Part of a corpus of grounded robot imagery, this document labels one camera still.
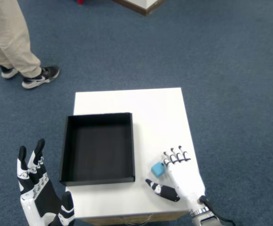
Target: table top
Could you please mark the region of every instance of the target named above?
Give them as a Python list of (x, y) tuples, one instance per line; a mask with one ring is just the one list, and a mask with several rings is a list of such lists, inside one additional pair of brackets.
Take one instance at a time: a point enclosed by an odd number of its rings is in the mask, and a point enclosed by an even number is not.
[(195, 158), (180, 88), (77, 92), (74, 115), (132, 113), (136, 181), (132, 183), (68, 186), (76, 218), (186, 211), (183, 201), (157, 196), (146, 178), (171, 186), (166, 174), (156, 178), (151, 166), (163, 152), (183, 146)]

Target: khaki pants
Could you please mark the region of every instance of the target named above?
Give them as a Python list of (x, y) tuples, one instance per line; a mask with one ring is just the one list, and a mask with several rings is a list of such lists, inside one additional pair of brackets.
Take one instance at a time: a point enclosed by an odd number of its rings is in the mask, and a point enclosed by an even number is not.
[(14, 67), (29, 78), (41, 73), (40, 60), (31, 52), (29, 31), (17, 0), (0, 0), (0, 65)]

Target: white shoe sole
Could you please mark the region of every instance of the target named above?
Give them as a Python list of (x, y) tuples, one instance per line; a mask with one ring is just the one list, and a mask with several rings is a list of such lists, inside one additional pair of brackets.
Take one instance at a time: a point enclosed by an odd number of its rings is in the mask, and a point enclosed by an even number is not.
[(1, 73), (1, 76), (4, 79), (11, 79), (12, 77), (14, 77), (16, 74), (18, 73), (18, 70), (16, 70), (15, 68), (12, 69), (12, 71), (10, 73)]
[(60, 69), (58, 70), (58, 72), (57, 72), (57, 74), (55, 76), (53, 76), (50, 79), (45, 79), (44, 81), (34, 81), (34, 82), (29, 83), (29, 84), (27, 84), (25, 82), (22, 82), (22, 86), (25, 89), (32, 89), (32, 88), (35, 88), (35, 87), (38, 87), (38, 86), (42, 85), (43, 83), (50, 83), (51, 81), (53, 81), (55, 78), (58, 77), (59, 72), (60, 72)]

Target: open box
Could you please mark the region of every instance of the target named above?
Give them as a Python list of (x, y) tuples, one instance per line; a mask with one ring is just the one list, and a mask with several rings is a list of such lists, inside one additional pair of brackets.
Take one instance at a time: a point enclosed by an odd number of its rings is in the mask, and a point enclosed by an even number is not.
[(60, 170), (62, 184), (134, 181), (131, 113), (68, 116)]

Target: black cable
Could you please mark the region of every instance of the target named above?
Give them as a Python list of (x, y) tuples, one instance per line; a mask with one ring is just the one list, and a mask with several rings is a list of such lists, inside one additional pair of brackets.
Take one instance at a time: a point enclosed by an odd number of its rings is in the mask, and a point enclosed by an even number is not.
[(208, 209), (209, 209), (210, 211), (212, 211), (212, 212), (215, 214), (216, 217), (218, 217), (218, 218), (221, 219), (222, 221), (230, 222), (233, 226), (236, 226), (236, 224), (235, 224), (235, 222), (234, 222), (233, 220), (226, 219), (226, 218), (224, 218), (224, 217), (218, 215), (218, 214), (214, 211), (213, 207), (211, 206), (211, 203), (209, 203), (209, 201), (207, 200), (207, 197), (206, 197), (206, 196), (202, 195), (202, 196), (199, 198), (199, 201), (200, 201), (201, 203), (205, 204), (205, 205), (208, 207)]

